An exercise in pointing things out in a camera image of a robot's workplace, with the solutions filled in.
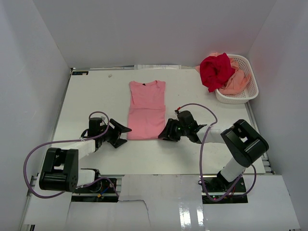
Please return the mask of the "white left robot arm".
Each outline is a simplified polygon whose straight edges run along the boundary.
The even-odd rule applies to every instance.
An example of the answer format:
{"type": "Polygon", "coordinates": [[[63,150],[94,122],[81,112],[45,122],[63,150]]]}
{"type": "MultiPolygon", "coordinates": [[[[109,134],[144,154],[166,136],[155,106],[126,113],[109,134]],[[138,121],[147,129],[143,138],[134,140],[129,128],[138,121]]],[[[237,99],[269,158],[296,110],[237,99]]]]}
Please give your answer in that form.
{"type": "Polygon", "coordinates": [[[64,148],[51,147],[47,150],[39,178],[42,190],[74,192],[86,187],[97,192],[102,186],[98,171],[91,168],[80,168],[79,160],[98,151],[107,142],[118,148],[127,142],[120,138],[123,133],[131,132],[113,119],[106,124],[101,117],[89,119],[89,127],[81,134],[79,141],[64,148]]]}

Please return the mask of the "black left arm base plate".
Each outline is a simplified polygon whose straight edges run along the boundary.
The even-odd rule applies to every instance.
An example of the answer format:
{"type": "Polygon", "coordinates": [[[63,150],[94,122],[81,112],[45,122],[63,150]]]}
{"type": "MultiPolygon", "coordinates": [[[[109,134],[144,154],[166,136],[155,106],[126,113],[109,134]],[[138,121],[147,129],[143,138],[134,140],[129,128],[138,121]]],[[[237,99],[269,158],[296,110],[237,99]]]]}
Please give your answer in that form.
{"type": "Polygon", "coordinates": [[[112,195],[116,196],[114,191],[114,187],[117,186],[117,179],[110,178],[101,179],[90,186],[81,185],[78,186],[73,192],[73,196],[104,196],[104,195],[112,195]]]}

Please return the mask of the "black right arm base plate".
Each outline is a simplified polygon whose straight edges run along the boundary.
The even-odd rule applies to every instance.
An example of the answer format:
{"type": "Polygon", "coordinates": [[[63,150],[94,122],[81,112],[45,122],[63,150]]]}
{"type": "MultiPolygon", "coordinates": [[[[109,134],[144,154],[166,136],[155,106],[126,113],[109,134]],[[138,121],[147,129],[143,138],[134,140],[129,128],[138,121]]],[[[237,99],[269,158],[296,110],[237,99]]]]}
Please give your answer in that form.
{"type": "MultiPolygon", "coordinates": [[[[204,177],[204,182],[208,193],[221,193],[221,194],[224,194],[233,184],[233,182],[231,182],[228,185],[225,185],[216,177],[204,177]]],[[[228,197],[237,193],[241,194],[244,192],[246,192],[246,186],[244,183],[244,179],[240,178],[237,184],[229,192],[228,197]]]]}

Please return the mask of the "pink t-shirt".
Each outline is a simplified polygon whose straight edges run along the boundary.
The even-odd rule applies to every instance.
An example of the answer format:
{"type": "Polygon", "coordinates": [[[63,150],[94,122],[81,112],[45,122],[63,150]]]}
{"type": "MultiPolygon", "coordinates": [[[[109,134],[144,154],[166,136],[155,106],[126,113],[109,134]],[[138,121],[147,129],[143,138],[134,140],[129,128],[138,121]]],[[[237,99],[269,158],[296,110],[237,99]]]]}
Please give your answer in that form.
{"type": "Polygon", "coordinates": [[[165,90],[164,81],[149,83],[132,81],[128,112],[128,140],[154,140],[165,127],[165,90]]]}

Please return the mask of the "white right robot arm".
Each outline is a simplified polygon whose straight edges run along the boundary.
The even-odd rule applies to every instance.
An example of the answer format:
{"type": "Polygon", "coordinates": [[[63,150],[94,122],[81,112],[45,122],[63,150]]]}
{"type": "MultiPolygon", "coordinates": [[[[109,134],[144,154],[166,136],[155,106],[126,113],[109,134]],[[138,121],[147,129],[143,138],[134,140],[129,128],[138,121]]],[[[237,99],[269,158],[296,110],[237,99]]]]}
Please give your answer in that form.
{"type": "Polygon", "coordinates": [[[199,125],[190,111],[176,111],[176,119],[168,119],[158,138],[178,142],[187,137],[197,144],[222,143],[230,151],[232,158],[217,174],[218,188],[223,192],[235,186],[235,180],[267,150],[267,141],[244,119],[239,119],[230,128],[222,130],[213,125],[199,125]]]}

